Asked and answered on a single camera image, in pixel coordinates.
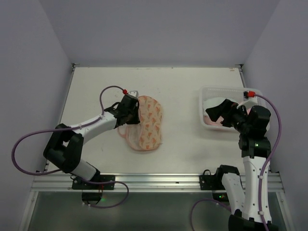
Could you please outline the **pink bra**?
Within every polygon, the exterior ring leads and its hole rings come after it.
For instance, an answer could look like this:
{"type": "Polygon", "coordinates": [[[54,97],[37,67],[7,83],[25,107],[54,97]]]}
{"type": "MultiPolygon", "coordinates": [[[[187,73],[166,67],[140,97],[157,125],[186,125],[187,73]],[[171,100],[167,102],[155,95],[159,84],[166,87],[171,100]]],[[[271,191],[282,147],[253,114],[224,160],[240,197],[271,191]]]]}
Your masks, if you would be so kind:
{"type": "Polygon", "coordinates": [[[238,122],[241,123],[243,121],[245,121],[250,113],[250,109],[246,109],[245,107],[237,109],[237,104],[235,104],[235,106],[233,107],[233,111],[234,111],[234,115],[233,115],[233,119],[230,123],[225,123],[225,120],[220,117],[218,119],[217,122],[213,122],[207,113],[204,114],[205,116],[205,121],[209,121],[209,123],[212,123],[215,126],[224,126],[224,127],[233,127],[234,125],[236,125],[238,122]]]}

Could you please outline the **mint green bra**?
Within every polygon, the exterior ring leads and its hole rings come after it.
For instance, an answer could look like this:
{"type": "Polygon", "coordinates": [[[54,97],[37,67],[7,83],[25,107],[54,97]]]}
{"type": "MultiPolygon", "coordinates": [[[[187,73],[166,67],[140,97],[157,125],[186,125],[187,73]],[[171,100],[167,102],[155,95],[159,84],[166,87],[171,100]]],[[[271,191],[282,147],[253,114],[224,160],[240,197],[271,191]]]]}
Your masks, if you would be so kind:
{"type": "Polygon", "coordinates": [[[224,97],[214,97],[203,101],[203,111],[206,113],[206,109],[213,108],[220,105],[226,98],[224,97]]]}

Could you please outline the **pink patterned mesh laundry bag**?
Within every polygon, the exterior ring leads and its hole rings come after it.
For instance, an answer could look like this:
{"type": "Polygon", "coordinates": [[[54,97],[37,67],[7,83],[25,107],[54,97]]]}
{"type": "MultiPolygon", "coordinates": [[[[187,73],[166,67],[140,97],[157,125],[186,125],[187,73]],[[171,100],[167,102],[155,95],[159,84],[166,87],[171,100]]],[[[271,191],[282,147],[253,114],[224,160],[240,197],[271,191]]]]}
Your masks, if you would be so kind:
{"type": "Polygon", "coordinates": [[[117,132],[134,151],[154,151],[162,143],[163,107],[156,99],[145,95],[139,97],[139,103],[140,123],[119,127],[117,132]]]}

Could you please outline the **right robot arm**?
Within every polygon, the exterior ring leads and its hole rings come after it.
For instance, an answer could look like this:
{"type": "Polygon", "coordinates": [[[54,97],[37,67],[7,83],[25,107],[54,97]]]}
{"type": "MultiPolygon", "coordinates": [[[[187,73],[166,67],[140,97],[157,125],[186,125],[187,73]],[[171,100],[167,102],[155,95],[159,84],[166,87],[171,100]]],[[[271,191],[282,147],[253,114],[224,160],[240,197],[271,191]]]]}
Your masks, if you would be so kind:
{"type": "Polygon", "coordinates": [[[222,126],[239,132],[239,148],[245,170],[245,184],[236,167],[221,165],[215,176],[226,190],[231,206],[228,221],[230,231],[277,231],[272,223],[268,203],[268,157],[271,144],[265,136],[270,122],[270,111],[254,105],[250,111],[225,99],[218,106],[207,108],[212,121],[222,118],[222,126]]]}

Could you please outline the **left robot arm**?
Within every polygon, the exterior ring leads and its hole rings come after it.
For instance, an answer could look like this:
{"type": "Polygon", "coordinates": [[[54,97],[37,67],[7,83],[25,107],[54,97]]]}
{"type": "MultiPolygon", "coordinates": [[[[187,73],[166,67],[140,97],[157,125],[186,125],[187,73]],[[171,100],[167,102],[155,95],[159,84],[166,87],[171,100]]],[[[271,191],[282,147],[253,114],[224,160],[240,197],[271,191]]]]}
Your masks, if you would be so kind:
{"type": "Polygon", "coordinates": [[[139,120],[139,93],[130,91],[121,102],[104,109],[103,115],[86,121],[84,125],[59,124],[52,133],[43,156],[62,172],[75,175],[86,182],[99,182],[100,171],[81,159],[83,145],[98,135],[124,124],[135,125],[139,120]]]}

